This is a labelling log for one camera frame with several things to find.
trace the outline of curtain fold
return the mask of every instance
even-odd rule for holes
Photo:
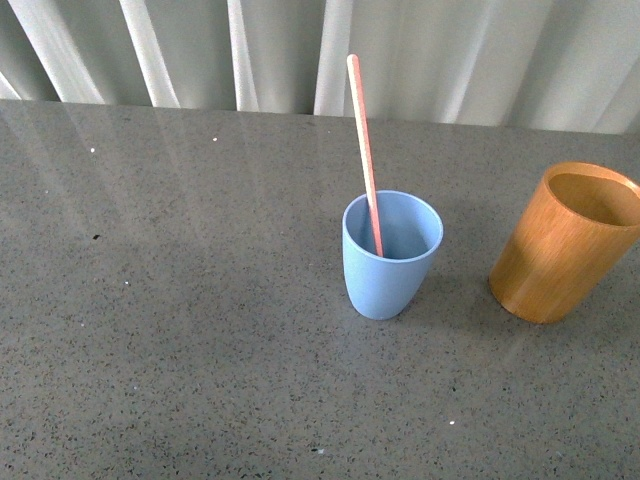
[[[640,0],[0,0],[0,98],[640,130]]]

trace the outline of pink stick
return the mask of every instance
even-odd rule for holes
[[[367,112],[364,108],[364,90],[362,89],[362,78],[360,78],[360,60],[357,55],[351,54],[347,57],[347,70],[349,71],[353,109],[356,114],[356,127],[358,129],[358,140],[360,141],[360,156],[362,157],[364,185],[367,190],[367,201],[369,202],[373,241],[376,246],[376,254],[379,257],[383,257],[384,251],[382,249],[382,233],[380,232],[380,217],[378,215],[376,182],[373,174],[373,159],[371,158],[371,146],[369,145]]]

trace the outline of speckled countertop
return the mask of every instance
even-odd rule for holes
[[[543,170],[640,137],[372,121],[445,240],[351,307],[352,119],[0,101],[0,478],[640,478],[640,249],[565,321],[486,277]]]

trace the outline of blue cup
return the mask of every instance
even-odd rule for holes
[[[375,254],[366,195],[342,217],[342,258],[349,299],[372,320],[388,320],[404,309],[420,288],[442,242],[438,213],[408,193],[377,194],[384,257]]]

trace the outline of wooden cup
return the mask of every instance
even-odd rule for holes
[[[640,187],[581,162],[547,169],[489,274],[496,299],[534,323],[569,313],[640,237]]]

